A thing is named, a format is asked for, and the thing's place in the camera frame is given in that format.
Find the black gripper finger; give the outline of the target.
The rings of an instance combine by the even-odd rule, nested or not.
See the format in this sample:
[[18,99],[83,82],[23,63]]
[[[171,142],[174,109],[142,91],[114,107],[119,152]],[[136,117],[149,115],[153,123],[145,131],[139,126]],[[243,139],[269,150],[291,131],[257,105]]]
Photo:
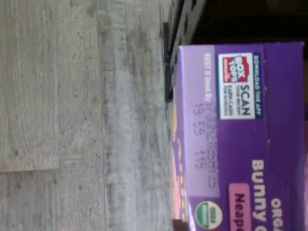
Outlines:
[[173,231],[189,231],[189,224],[181,219],[172,220]]

